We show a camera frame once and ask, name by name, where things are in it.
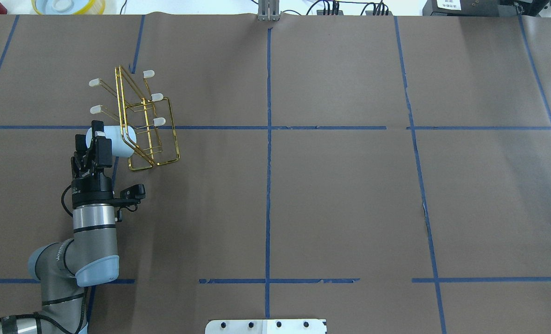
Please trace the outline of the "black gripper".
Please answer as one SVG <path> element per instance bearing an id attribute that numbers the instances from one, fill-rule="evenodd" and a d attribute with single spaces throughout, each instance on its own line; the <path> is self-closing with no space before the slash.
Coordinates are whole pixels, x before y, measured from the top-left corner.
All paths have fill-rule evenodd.
<path id="1" fill-rule="evenodd" d="M 78 208 L 90 204 L 109 204 L 114 199 L 112 179 L 105 169 L 113 167 L 112 141 L 106 137 L 102 121 L 91 122 L 91 149 L 85 135 L 74 136 L 75 152 L 70 159 L 72 181 L 71 206 Z"/>

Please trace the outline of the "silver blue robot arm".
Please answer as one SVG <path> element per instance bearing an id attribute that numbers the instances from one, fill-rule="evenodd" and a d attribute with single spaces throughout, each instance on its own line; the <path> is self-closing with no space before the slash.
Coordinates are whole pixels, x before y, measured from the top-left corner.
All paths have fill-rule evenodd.
<path id="1" fill-rule="evenodd" d="M 90 287 L 118 278 L 116 222 L 119 200 L 105 169 L 112 167 L 112 140 L 101 130 L 88 141 L 76 135 L 71 158 L 73 237 L 41 247 L 28 260 L 40 283 L 40 311 L 0 318 L 0 334 L 85 334 Z"/>

